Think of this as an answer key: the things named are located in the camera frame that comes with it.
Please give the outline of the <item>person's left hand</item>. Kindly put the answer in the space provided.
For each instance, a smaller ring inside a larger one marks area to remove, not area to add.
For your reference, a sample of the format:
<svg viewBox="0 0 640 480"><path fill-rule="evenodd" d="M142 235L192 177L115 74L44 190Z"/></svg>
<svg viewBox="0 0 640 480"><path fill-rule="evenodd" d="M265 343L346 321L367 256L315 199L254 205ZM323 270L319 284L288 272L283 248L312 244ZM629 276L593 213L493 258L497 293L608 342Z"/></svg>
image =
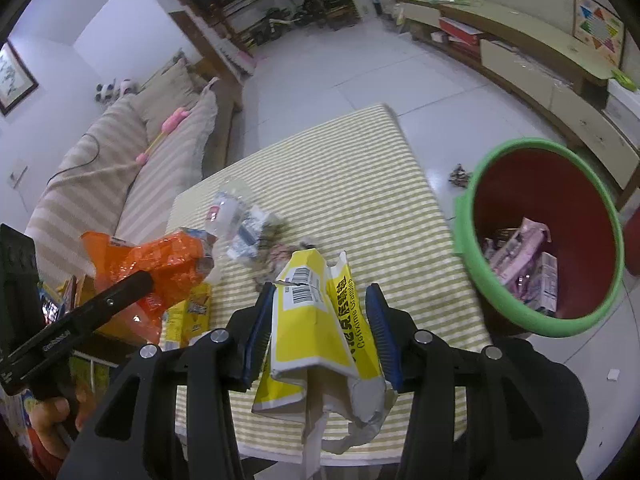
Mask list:
<svg viewBox="0 0 640 480"><path fill-rule="evenodd" d="M75 427L80 431L96 409L96 397L83 382L78 382L75 394L78 403ZM29 417L32 429L35 430L42 447L53 457L64 460L70 447L58 433L58 426L70 417L68 400L60 396L59 398L37 401Z"/></svg>

